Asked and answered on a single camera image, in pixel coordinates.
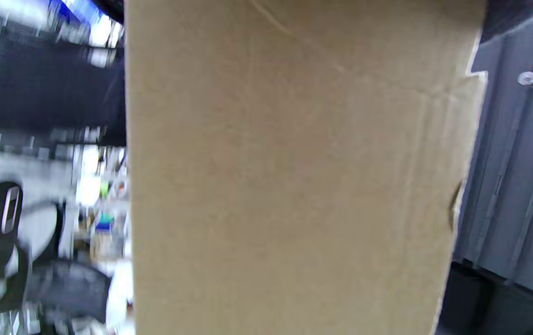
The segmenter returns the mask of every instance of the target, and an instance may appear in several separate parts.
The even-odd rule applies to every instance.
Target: cardboard box
[[[483,0],[130,0],[138,335],[427,335]]]

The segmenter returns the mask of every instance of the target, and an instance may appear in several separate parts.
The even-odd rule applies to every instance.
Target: black tire
[[[92,0],[100,11],[123,25],[123,0]]]

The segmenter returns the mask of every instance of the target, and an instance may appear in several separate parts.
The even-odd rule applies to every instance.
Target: gray wall
[[[457,261],[533,291],[533,23],[480,47],[474,71],[488,71]]]

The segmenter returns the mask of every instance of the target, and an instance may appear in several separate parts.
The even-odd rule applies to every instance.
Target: brown cardboard
[[[138,335],[427,335],[482,0],[130,0]]]

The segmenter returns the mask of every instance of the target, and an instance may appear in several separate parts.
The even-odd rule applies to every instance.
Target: cardboard flap
[[[430,333],[483,1],[127,5],[138,333]]]

